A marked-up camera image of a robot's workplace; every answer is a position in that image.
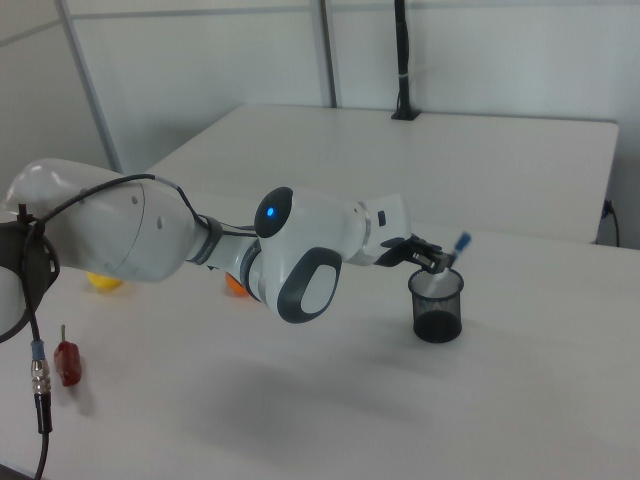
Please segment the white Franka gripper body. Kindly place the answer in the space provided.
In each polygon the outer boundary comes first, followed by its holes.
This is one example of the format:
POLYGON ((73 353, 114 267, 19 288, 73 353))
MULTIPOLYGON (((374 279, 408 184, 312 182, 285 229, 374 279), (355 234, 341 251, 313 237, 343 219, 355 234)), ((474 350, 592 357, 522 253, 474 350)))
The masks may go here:
POLYGON ((393 267, 405 260, 412 236, 408 207, 399 194, 360 203, 366 220, 362 265, 393 267))

